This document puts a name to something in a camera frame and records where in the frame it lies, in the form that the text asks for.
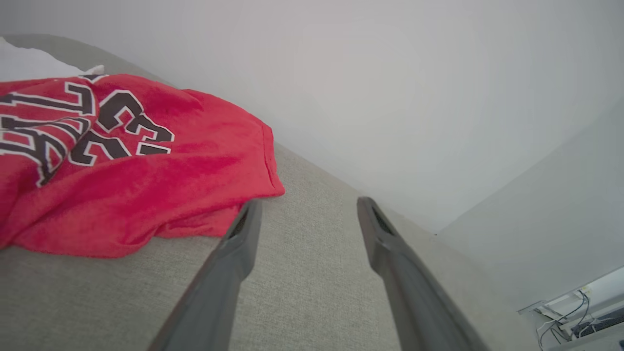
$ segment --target white pillow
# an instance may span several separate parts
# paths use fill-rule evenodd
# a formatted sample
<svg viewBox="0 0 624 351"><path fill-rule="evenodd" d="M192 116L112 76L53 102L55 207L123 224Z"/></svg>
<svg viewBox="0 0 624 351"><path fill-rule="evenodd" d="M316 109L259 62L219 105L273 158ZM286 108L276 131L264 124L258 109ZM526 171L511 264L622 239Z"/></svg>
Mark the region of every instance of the white pillow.
<svg viewBox="0 0 624 351"><path fill-rule="evenodd" d="M104 74L104 66L95 66L83 72L77 67L60 62L45 51L15 47L0 37L0 82L82 74Z"/></svg>

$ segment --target black cable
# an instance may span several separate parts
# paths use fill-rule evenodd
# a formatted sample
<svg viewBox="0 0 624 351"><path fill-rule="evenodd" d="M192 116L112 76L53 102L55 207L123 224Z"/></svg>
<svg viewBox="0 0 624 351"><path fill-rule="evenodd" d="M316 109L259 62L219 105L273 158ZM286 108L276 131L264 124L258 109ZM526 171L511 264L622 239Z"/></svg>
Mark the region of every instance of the black cable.
<svg viewBox="0 0 624 351"><path fill-rule="evenodd" d="M557 325L557 328L553 327L552 330L554 330L555 333L559 334L559 336L562 337L565 341L568 341L568 337L564 336L564 334L561 334L563 333L563 330L561 330L561 328L559 328L558 325Z"/></svg>
<svg viewBox="0 0 624 351"><path fill-rule="evenodd" d="M589 311L589 297L587 297L587 295L583 294L583 298L584 298L584 299L587 299L587 308L585 309L585 314L583 315L583 317L581 317L581 320L579 320L579 321L578 321L578 323L577 323L577 324L576 324L576 325L575 325L572 329L574 329L574 328L578 327L578 326L579 326L579 325L583 322L583 319L585 319L585 316L587 315L587 312Z"/></svg>
<svg viewBox="0 0 624 351"><path fill-rule="evenodd" d="M557 338L557 335L555 335L555 332L553 331L553 328L550 328L550 332L552 333L552 336L555 337L555 340L559 343L559 345L561 345L561 341L559 341L559 339Z"/></svg>
<svg viewBox="0 0 624 351"><path fill-rule="evenodd" d="M546 333L547 333L547 332L548 332L548 331L549 331L552 327L554 327L554 326L555 326L555 324L556 324L557 322L559 322L560 320L564 319L565 317L568 317L569 315L573 314L574 312L576 312L576 311L580 310L580 308L581 308L581 307L583 307L583 305L585 304L585 298L586 298L586 297L587 297L587 296L586 296L585 294L583 294L583 300L581 301L580 306L578 306L578 307L577 307L574 311L572 311L572 312L568 313L567 315L564 315L563 317L560 317L559 319L557 319L557 320L555 320L554 322L552 322L552 325L551 325L551 326L549 326L549 327L548 327L548 329L546 329L546 331L545 331L544 333L542 333L542 335L540 336L540 338L539 338L539 340L538 340L538 342L537 342L537 343L539 344L540 350L542 350L542 351L544 350L544 348L542 347L542 339L544 338L544 335L545 335L545 334L546 334Z"/></svg>

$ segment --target cable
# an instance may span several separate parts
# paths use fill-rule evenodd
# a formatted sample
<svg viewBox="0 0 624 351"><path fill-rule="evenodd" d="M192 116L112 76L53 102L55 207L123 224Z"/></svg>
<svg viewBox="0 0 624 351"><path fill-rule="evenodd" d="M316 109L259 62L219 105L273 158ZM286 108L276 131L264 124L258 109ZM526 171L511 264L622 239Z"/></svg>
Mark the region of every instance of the cable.
<svg viewBox="0 0 624 351"><path fill-rule="evenodd" d="M578 327L581 324L581 322L583 322L583 319L585 319L585 316L587 315L587 312L589 311L589 297L587 297L587 295L583 294L583 299L587 299L587 308L585 309L585 314L583 315L583 317L581 317L581 320L579 320L578 323L572 329Z"/></svg>
<svg viewBox="0 0 624 351"><path fill-rule="evenodd" d="M554 331L555 331L555 333L559 334L559 336L560 336L560 337L562 337L564 340L566 340L566 341L568 340L568 338L567 338L567 337L565 337L565 336L563 336L563 334L561 334L563 331L559 328L559 326L557 326L557 325L553 325L553 327L551 328L551 330L554 330Z"/></svg>
<svg viewBox="0 0 624 351"><path fill-rule="evenodd" d="M552 333L552 336L555 337L555 340L559 343L559 345L561 345L561 341L559 341L559 339L557 338L557 336L555 335L555 332L553 331L553 328L549 328L550 329L550 333Z"/></svg>
<svg viewBox="0 0 624 351"><path fill-rule="evenodd" d="M591 326L592 326L591 324L588 324L585 328L581 329L581 331L580 331L580 332L578 332L578 338L580 339L580 338L581 338L581 336L583 336L583 335L582 335L582 334L583 334L583 332L584 332L584 331L586 331L586 330L587 330L589 327L591 327Z"/></svg>
<svg viewBox="0 0 624 351"><path fill-rule="evenodd" d="M554 320L554 321L549 320L549 322L559 322L560 320L564 319L565 317L568 317L569 315L573 314L574 312L576 312L576 311L580 310L580 308L581 308L581 307L583 307L583 305L585 304L585 298L586 298L586 297L587 297L587 296L586 296L585 294L583 294L583 300L581 301L580 306L578 306L578 307L577 307L574 311L572 311L572 312L568 313L567 315L564 315L563 317L560 317L560 318L559 318L559 319L557 319L557 320ZM549 327L548 327L548 329L546 329L546 331L545 331L544 333L542 333L542 335L540 336L539 340L537 341L537 343L538 343L538 345L539 345L539 347L540 347L540 350L542 350L542 351L544 351L544 348L542 347L542 339L544 338L544 335L545 335L545 334L546 334L546 333L547 333L547 332L548 332L548 331L549 331L549 330L550 330L553 326L554 326L554 324L553 324L553 325L551 325L551 326L549 326Z"/></svg>
<svg viewBox="0 0 624 351"><path fill-rule="evenodd" d="M539 327L536 331L540 330L541 328L544 328L544 325L547 325L548 323L552 323L552 322L556 322L556 321L557 321L556 319L553 319L553 320L549 320L548 322L544 322L544 324L542 324L542 326Z"/></svg>

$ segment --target black lettering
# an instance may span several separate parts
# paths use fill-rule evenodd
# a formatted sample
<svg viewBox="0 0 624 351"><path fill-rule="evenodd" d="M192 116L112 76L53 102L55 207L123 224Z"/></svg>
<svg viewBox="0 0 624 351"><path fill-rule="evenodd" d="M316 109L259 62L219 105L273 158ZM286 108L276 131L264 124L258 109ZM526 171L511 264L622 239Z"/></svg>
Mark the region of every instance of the black lettering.
<svg viewBox="0 0 624 351"><path fill-rule="evenodd" d="M73 104L67 101L61 101L56 99L50 99L48 97L26 95L12 92L0 97L0 104L27 104L32 106L41 106L50 109L80 112L81 115L93 115L94 102L91 89L85 86L72 84L70 82L65 83L65 91L71 94L78 95L78 103Z"/></svg>
<svg viewBox="0 0 624 351"><path fill-rule="evenodd" d="M100 106L100 116L98 116L97 122L104 130L110 132L122 124L119 116L126 109L132 115L132 120L125 127L126 131L131 134L138 134L140 127L143 127L154 132L153 137L148 137L144 140L156 142L173 141L173 134L167 128L152 122L145 115L139 101L129 91L116 91L109 96Z"/></svg>
<svg viewBox="0 0 624 351"><path fill-rule="evenodd" d="M81 126L80 130L76 130L71 125L63 123L68 119L78 122ZM78 140L81 135L89 129L89 125L89 120L84 118L68 117L57 121L42 122L29 121L14 116L1 116L0 128L5 131L11 131L13 134L27 137L31 141L31 144L28 146L22 145L9 142L3 138L0 141L0 154L17 154L34 160L39 170L37 186L42 187L50 181L62 160L65 159L68 148L61 140L36 128L40 126L54 126L67 132L74 140ZM52 149L54 149L60 157L57 165L51 164L50 153Z"/></svg>
<svg viewBox="0 0 624 351"><path fill-rule="evenodd" d="M150 145L144 142L139 142L139 149L137 150L137 155L168 154L169 152L171 152L171 149L169 149L168 147Z"/></svg>
<svg viewBox="0 0 624 351"><path fill-rule="evenodd" d="M98 144L109 159L119 159L130 155L118 138L106 138L94 131L89 131L78 141L71 151L70 161L74 164L92 166L95 164L95 155L88 154L87 148L91 144Z"/></svg>

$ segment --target gray couch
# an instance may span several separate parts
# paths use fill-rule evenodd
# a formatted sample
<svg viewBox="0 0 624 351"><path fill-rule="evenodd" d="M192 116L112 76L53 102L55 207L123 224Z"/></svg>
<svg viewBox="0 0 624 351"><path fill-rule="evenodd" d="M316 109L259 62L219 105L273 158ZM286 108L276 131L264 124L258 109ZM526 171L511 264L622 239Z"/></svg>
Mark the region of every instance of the gray couch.
<svg viewBox="0 0 624 351"><path fill-rule="evenodd" d="M163 81L70 39L5 38L81 69L103 64L109 74ZM384 287L364 251L359 192L279 144L275 153L286 194L263 201L256 265L241 287L230 349L399 349ZM537 348L478 268L384 211L493 350ZM145 350L217 242L154 238L135 254L107 260L2 250L0 349Z"/></svg>

